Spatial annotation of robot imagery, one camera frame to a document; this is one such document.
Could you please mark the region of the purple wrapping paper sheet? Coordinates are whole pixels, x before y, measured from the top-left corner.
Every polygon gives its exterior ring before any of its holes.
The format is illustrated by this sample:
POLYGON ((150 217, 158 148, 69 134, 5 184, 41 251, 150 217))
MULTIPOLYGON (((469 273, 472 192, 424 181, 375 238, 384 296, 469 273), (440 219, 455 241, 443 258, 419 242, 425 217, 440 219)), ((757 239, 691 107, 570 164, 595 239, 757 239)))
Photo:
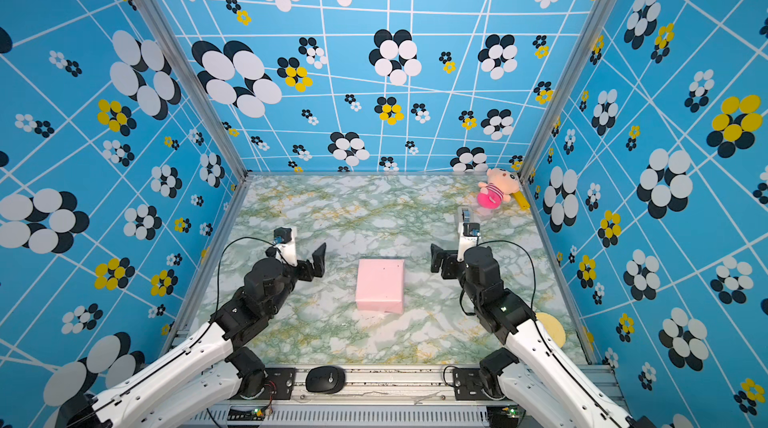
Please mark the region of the purple wrapping paper sheet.
POLYGON ((405 262, 402 259, 359 261, 355 301, 360 311, 404 312, 405 262))

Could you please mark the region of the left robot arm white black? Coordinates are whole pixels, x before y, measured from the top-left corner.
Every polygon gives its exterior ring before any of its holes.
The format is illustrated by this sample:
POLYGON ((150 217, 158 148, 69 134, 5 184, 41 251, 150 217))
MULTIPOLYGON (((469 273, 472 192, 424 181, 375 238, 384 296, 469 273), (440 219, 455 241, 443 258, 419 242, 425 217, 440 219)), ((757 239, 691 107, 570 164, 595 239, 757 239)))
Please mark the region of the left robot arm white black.
POLYGON ((325 273, 327 246, 299 260, 292 242, 267 249, 208 323, 130 378, 64 403, 58 427, 179 427, 194 415, 266 386, 263 362, 248 343, 264 331, 300 281, 325 273))

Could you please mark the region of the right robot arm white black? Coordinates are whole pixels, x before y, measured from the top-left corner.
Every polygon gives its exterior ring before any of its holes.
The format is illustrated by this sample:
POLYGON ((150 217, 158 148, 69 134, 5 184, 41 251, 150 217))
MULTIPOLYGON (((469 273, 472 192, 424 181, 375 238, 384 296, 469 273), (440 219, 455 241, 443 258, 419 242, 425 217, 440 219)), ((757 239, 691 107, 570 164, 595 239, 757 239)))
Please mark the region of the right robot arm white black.
POLYGON ((506 288, 486 244, 463 254, 430 246, 431 271, 456 279, 481 326, 502 347, 480 362, 483 389, 507 398, 543 427, 651 427, 632 417, 573 363, 546 332, 530 304, 506 288))

